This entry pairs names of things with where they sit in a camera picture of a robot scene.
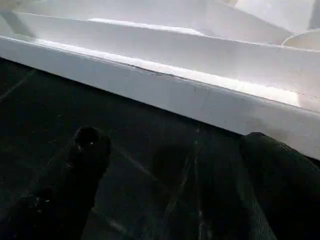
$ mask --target white panel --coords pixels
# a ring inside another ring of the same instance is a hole
[[[15,33],[319,96],[320,54],[126,25],[1,13]]]
[[[226,39],[280,45],[292,35],[284,28],[214,0],[207,5],[205,20],[214,34]]]
[[[191,28],[208,36],[281,44],[291,32],[213,0],[46,0],[18,12]]]
[[[5,37],[0,37],[0,57],[239,134],[263,132],[320,159],[319,113]]]
[[[314,16],[319,16],[319,3],[319,0],[234,0],[232,2],[239,10],[297,33],[307,30],[315,20]]]

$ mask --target white surface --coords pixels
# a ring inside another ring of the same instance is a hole
[[[231,0],[229,4],[292,32],[320,27],[319,0]]]
[[[0,12],[0,57],[320,159],[319,52],[250,43],[289,31],[211,0],[27,8]]]
[[[194,29],[208,36],[281,44],[285,29],[213,0],[44,0],[25,4],[17,12],[87,20]]]
[[[320,29],[303,32],[289,37],[283,46],[320,51]]]
[[[239,134],[263,132],[320,159],[318,113],[31,42],[0,37],[0,46],[2,58]]]
[[[320,55],[281,46],[27,13],[0,15],[15,33],[319,97]]]

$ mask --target scratch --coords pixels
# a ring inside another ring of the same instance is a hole
[[[31,77],[37,70],[36,69],[32,69],[31,71],[29,71],[24,78],[22,78],[16,85],[14,85],[13,87],[11,87],[8,91],[6,91],[3,95],[0,96],[0,103],[6,98],[8,97],[15,89],[17,89],[18,87],[20,87],[22,84],[24,84],[29,77]]]

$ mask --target dark floor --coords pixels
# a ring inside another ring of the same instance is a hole
[[[238,135],[4,59],[0,69],[0,217],[92,125],[113,150],[82,239],[198,239],[193,164],[238,154]]]

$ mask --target white stair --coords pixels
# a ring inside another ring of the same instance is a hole
[[[0,12],[0,57],[320,159],[320,53],[236,4],[17,4]]]

